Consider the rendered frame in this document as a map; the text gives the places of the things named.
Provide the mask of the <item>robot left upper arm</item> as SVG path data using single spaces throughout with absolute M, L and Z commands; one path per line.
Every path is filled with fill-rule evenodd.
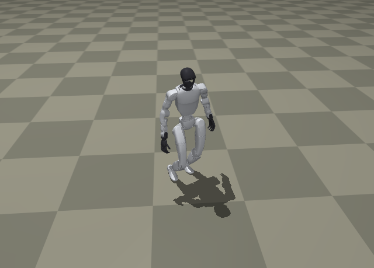
M 208 99 L 207 99 L 207 87 L 205 86 L 205 84 L 204 83 L 200 83 L 200 84 L 197 84 L 197 86 L 198 86 L 198 88 L 199 88 L 199 90 L 200 90 L 200 95 L 201 95 L 201 99 L 200 99 L 200 101 L 201 101 L 201 103 L 203 104 L 203 105 L 206 105 L 206 104 L 208 104 L 209 102 L 208 102 Z

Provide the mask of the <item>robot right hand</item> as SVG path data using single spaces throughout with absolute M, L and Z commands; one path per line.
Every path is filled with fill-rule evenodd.
M 161 137 L 161 138 L 162 138 L 162 140 L 161 140 L 161 150 L 166 154 L 170 153 L 170 152 L 167 151 L 167 147 L 170 149 L 170 147 L 167 144 L 168 133 L 165 132 L 164 137 Z

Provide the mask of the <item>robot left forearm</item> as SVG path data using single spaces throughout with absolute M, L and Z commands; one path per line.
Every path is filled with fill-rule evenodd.
M 207 99 L 208 99 L 208 102 L 209 102 L 209 98 L 207 98 Z M 211 109 L 210 109 L 210 103 L 208 103 L 206 105 L 203 105 L 203 107 L 204 107 L 204 110 L 205 110 L 205 113 L 206 113 L 206 117 L 209 118 L 209 114 L 212 114 Z

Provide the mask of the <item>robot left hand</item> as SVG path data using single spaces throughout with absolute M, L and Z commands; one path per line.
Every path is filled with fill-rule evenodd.
M 212 114 L 209 114 L 209 118 L 207 117 L 207 119 L 209 119 L 209 126 L 208 126 L 208 128 L 210 127 L 209 130 L 213 131 L 215 129 L 215 123 L 213 121 Z

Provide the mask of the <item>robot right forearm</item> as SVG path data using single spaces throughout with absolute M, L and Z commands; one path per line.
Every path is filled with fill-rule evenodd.
M 164 133 L 168 131 L 168 128 L 167 128 L 167 121 L 168 119 L 167 118 L 164 118 L 165 117 L 165 112 L 162 110 L 160 112 L 160 122 L 161 122 L 161 137 L 164 137 Z M 168 132 L 167 132 L 168 133 Z

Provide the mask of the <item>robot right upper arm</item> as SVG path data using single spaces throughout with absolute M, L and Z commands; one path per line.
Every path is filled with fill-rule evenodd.
M 170 112 L 168 108 L 171 106 L 172 101 L 174 101 L 177 97 L 177 91 L 176 89 L 169 90 L 165 95 L 165 100 L 162 105 L 162 109 L 165 112 L 165 117 L 168 117 L 170 115 Z

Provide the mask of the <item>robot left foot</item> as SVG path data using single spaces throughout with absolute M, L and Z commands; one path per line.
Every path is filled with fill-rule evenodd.
M 187 173 L 194 173 L 194 170 L 188 165 L 186 168 L 184 168 L 184 170 L 187 172 Z

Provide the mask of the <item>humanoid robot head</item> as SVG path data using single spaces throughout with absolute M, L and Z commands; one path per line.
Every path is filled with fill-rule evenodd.
M 179 87 L 182 88 L 184 86 L 186 89 L 184 89 L 184 88 L 182 88 L 182 89 L 185 90 L 185 91 L 192 90 L 193 84 L 194 84 L 195 78 L 196 78 L 194 71 L 191 68 L 183 68 L 181 70 L 180 75 L 181 75 L 183 84 L 180 85 Z M 189 80 L 193 80 L 193 82 L 191 82 Z

